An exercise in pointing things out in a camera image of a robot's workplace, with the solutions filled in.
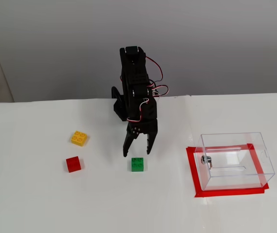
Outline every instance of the white wire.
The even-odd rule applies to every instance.
[[[144,102],[142,102],[140,105],[139,105],[139,112],[140,112],[140,115],[139,115],[139,120],[130,120],[129,117],[127,118],[127,121],[130,121],[130,122],[140,122],[142,120],[142,109],[141,109],[141,106],[142,104],[144,103],[147,103],[149,101],[148,98],[144,98]]]
[[[157,97],[157,96],[158,96],[158,99],[157,99],[157,100],[159,100],[159,99],[160,99],[160,94],[159,94],[159,92],[153,91],[153,93],[158,93],[158,95],[154,95],[154,97]]]

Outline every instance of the white tabletop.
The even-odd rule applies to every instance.
[[[114,100],[0,103],[0,233],[277,232],[277,94],[157,102],[158,135],[122,155]],[[71,135],[89,136],[84,147]],[[262,195],[194,198],[185,148],[201,133],[262,132],[276,175]],[[81,171],[65,159],[78,156]],[[129,170],[144,157],[147,171]]]

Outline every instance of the clear acrylic box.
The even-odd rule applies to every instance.
[[[275,174],[261,133],[202,134],[194,156],[202,190],[264,187]]]

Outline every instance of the lego stud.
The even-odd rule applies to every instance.
[[[71,142],[73,144],[76,144],[76,145],[81,146],[81,147],[84,145],[86,140],[87,140],[87,135],[85,133],[82,133],[82,132],[79,132],[79,131],[76,131],[74,133],[74,135],[72,136],[72,138],[71,138]]]

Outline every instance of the robotic arm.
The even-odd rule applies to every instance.
[[[147,154],[152,150],[157,132],[157,105],[153,96],[153,85],[146,71],[146,54],[140,47],[120,49],[121,81],[123,95],[112,87],[112,98],[117,99],[114,111],[122,121],[128,121],[127,135],[123,145],[126,157],[133,139],[147,134]]]

